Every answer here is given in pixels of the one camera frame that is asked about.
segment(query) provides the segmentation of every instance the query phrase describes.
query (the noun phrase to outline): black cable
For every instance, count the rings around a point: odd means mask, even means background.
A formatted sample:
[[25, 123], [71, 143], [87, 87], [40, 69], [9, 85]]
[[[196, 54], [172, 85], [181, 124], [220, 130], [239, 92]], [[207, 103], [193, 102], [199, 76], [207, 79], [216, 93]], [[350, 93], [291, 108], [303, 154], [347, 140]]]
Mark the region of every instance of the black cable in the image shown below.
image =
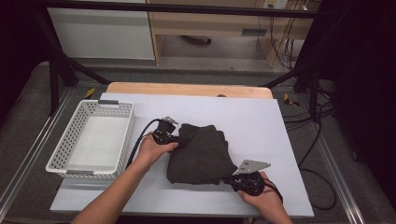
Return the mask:
[[283, 61], [282, 61], [282, 59], [279, 56], [279, 52], [276, 49], [275, 40], [274, 40], [274, 36], [273, 36], [273, 31], [274, 31], [274, 17], [270, 17], [270, 36], [271, 36], [270, 40], [271, 40], [271, 45], [272, 45], [272, 47], [273, 47], [273, 49], [275, 51], [277, 61], [279, 62], [279, 64], [282, 67], [285, 67], [285, 64], [283, 64]]
[[327, 185], [329, 185], [329, 187], [330, 187], [331, 190], [332, 190], [332, 196], [333, 196], [332, 204], [331, 204], [330, 206], [328, 206], [328, 207], [322, 207], [322, 206], [318, 206], [318, 205], [316, 205], [316, 204], [314, 204], [314, 203], [311, 203], [311, 205], [312, 205], [313, 207], [317, 208], [317, 209], [324, 210], [324, 211], [328, 211], [328, 210], [333, 209], [333, 208], [335, 207], [336, 203], [337, 203], [337, 193], [335, 192], [335, 189], [333, 188], [332, 184], [331, 184], [324, 176], [320, 175], [319, 173], [317, 173], [317, 172], [315, 172], [315, 171], [313, 171], [313, 170], [302, 169], [302, 168], [301, 168], [303, 162], [304, 162], [305, 159], [308, 157], [308, 155], [311, 153], [311, 151], [312, 151], [313, 148], [314, 148], [314, 145], [316, 144], [316, 142], [318, 141], [318, 138], [320, 137], [320, 132], [321, 132], [321, 113], [322, 113], [321, 110], [323, 109], [323, 107], [324, 107], [325, 105], [321, 106], [320, 109], [319, 109], [319, 112], [318, 112], [318, 132], [317, 132], [317, 135], [316, 135], [314, 141], [312, 142], [311, 147], [307, 150], [307, 152], [305, 153], [303, 159], [299, 162], [298, 167], [299, 167], [300, 171], [310, 172], [310, 173], [312, 173], [312, 174], [318, 176], [319, 178], [321, 178]]
[[[258, 1], [258, 0], [255, 1], [254, 7], [257, 7], [257, 1]], [[259, 36], [260, 36], [260, 30], [262, 29], [262, 21], [261, 21], [261, 19], [260, 19], [260, 16], [258, 16], [257, 19], [258, 19], [258, 22], [259, 22], [259, 32], [257, 33], [257, 38], [259, 38]], [[268, 49], [268, 48], [272, 48], [272, 47], [273, 47], [273, 44], [271, 43], [271, 44], [269, 44], [268, 46], [266, 46], [266, 47], [264, 47], [264, 48], [261, 48], [261, 47], [258, 48], [258, 46], [257, 46], [258, 44], [259, 44], [259, 43], [256, 42], [256, 50], [257, 50], [257, 51], [259, 51], [259, 49], [260, 49], [260, 51], [263, 51], [263, 50], [265, 50], [265, 49]]]
[[[330, 109], [328, 109], [326, 111], [317, 113], [317, 116], [321, 116], [321, 117], [325, 118], [328, 115], [330, 115], [333, 111], [334, 111], [334, 109], [330, 108]], [[308, 117], [308, 118], [305, 118], [305, 119], [285, 120], [284, 123], [285, 124], [295, 124], [295, 123], [301, 123], [301, 122], [312, 121], [312, 120], [313, 120], [313, 117]]]
[[[326, 118], [327, 116], [331, 115], [333, 113], [333, 109], [330, 109], [326, 112], [322, 112], [320, 114], [318, 114], [319, 116], [321, 116], [322, 118]], [[304, 127], [306, 124], [312, 122], [312, 117], [310, 118], [310, 120], [306, 120], [306, 121], [300, 121], [300, 122], [296, 122], [291, 124], [290, 126], [287, 126], [286, 129], [288, 132], [291, 132], [293, 130], [299, 129]]]
[[295, 18], [292, 19], [290, 27], [289, 27], [289, 30], [288, 30], [288, 33], [287, 33], [287, 39], [288, 40], [287, 40], [287, 43], [285, 45], [285, 53], [284, 53], [284, 55], [286, 57], [286, 63], [289, 63], [289, 66], [287, 66], [287, 68], [289, 68], [289, 69], [293, 68], [292, 65], [291, 65], [291, 62], [292, 61], [296, 61], [298, 59], [298, 57], [292, 57], [294, 40], [292, 39], [290, 41], [290, 31], [291, 31], [291, 28], [292, 28], [292, 26], [294, 24], [294, 21], [295, 21]]
[[146, 135], [143, 135], [146, 130], [148, 129], [148, 127], [154, 123], [155, 121], [161, 121], [160, 119], [154, 119], [152, 121], [149, 122], [149, 124], [143, 129], [143, 132], [140, 134], [139, 138], [137, 138], [136, 143], [134, 144], [134, 149], [131, 152], [131, 155], [129, 156], [128, 162], [126, 163], [126, 168], [128, 168], [128, 166], [132, 163], [132, 160], [134, 159], [134, 154], [137, 151], [137, 148], [139, 147], [140, 141], [142, 141], [143, 137]]
[[314, 141], [311, 144], [311, 147], [309, 147], [308, 151], [306, 151], [305, 155], [303, 156], [303, 159], [300, 160], [300, 162], [298, 163], [298, 167], [301, 167], [301, 165], [303, 164], [303, 162], [305, 161], [306, 157], [308, 157], [308, 155], [311, 153], [312, 149], [314, 149], [315, 143], [318, 141], [319, 136], [320, 136], [320, 132], [321, 132], [321, 120], [320, 120], [320, 116], [318, 116], [318, 132], [317, 132], [317, 136], [315, 136]]
[[279, 192], [279, 190], [277, 189], [277, 187], [276, 187], [276, 185], [274, 184], [274, 182], [272, 182], [271, 180], [269, 180], [269, 179], [267, 179], [267, 178], [262, 178], [262, 179], [264, 179], [264, 182], [265, 182], [265, 180], [266, 180], [266, 181], [268, 181], [268, 182], [271, 183], [271, 185], [265, 183], [265, 186], [266, 186], [266, 187], [269, 187], [270, 189], [273, 189], [273, 190], [275, 191], [275, 193], [277, 194], [277, 196], [279, 197], [280, 201], [283, 203], [283, 196], [280, 194], [280, 192]]
[[333, 198], [332, 198], [332, 204], [331, 204], [330, 206], [322, 207], [322, 206], [319, 206], [319, 205], [314, 204], [314, 203], [311, 203], [311, 205], [312, 205], [313, 207], [319, 209], [319, 210], [324, 210], [324, 211], [332, 210], [332, 209], [335, 207], [335, 205], [337, 204], [337, 192], [335, 192], [335, 189], [334, 189], [334, 187], [332, 186], [332, 183], [330, 183], [323, 175], [320, 175], [319, 173], [317, 173], [317, 172], [315, 172], [315, 171], [313, 171], [313, 170], [302, 169], [302, 168], [300, 168], [300, 171], [305, 171], [305, 172], [309, 172], [309, 173], [311, 173], [311, 174], [313, 174], [313, 175], [316, 175], [317, 177], [319, 177], [320, 179], [322, 179], [322, 180], [330, 187], [330, 189], [332, 190], [332, 196], [333, 196]]
[[[325, 105], [323, 105], [323, 107], [332, 106], [331, 104], [329, 104], [329, 105], [327, 105], [327, 104], [328, 104], [328, 103], [326, 103]], [[309, 115], [309, 113], [304, 112], [304, 113], [296, 114], [296, 115], [282, 116], [282, 118], [283, 118], [283, 119], [291, 119], [291, 118], [297, 118], [297, 117], [300, 117], [300, 116], [307, 116], [307, 115]]]

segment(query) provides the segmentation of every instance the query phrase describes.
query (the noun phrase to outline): cabinet door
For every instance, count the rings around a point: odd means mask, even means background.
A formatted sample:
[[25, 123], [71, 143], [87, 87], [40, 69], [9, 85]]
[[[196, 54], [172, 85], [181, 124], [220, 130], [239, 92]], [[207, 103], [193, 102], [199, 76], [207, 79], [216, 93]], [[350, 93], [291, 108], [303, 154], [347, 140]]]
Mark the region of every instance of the cabinet door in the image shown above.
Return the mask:
[[154, 60], [147, 12], [49, 8], [49, 14], [70, 57]]

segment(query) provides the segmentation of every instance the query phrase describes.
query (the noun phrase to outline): dark gray cloth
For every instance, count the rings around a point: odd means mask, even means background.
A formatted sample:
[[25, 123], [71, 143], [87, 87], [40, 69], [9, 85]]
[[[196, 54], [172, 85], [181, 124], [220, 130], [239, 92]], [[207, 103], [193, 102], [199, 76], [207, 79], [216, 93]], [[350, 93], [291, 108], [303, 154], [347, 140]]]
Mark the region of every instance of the dark gray cloth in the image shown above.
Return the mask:
[[237, 169], [228, 153], [224, 133], [214, 125], [182, 124], [178, 142], [167, 169], [171, 183], [217, 185], [222, 177], [232, 175]]

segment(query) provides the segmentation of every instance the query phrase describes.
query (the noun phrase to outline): wall outlet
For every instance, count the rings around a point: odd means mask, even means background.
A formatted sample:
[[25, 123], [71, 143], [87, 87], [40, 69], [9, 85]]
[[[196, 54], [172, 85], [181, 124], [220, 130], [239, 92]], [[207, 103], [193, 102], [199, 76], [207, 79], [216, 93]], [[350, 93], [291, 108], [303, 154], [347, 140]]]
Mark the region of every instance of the wall outlet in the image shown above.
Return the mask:
[[285, 9], [288, 0], [265, 0], [262, 8]]
[[288, 0], [277, 0], [275, 4], [276, 9], [285, 9]]
[[276, 0], [265, 0], [262, 8], [275, 8]]

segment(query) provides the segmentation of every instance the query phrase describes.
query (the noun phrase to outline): black curtain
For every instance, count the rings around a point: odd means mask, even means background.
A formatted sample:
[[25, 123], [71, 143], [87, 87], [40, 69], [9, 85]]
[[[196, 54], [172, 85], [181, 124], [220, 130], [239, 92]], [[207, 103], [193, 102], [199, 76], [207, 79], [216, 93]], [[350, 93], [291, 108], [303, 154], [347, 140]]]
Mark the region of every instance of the black curtain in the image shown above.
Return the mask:
[[[44, 36], [27, 3], [27, 0], [0, 1], [0, 122], [19, 98], [32, 70], [49, 60]], [[43, 14], [50, 21], [46, 9]]]
[[[336, 23], [338, 34], [319, 62], [318, 75], [335, 83], [332, 99], [336, 117], [358, 160], [368, 164], [396, 209], [395, 12], [396, 1], [354, 1]], [[326, 22], [313, 24], [300, 58], [309, 55], [326, 36]], [[309, 86], [309, 76], [300, 78], [303, 87]]]

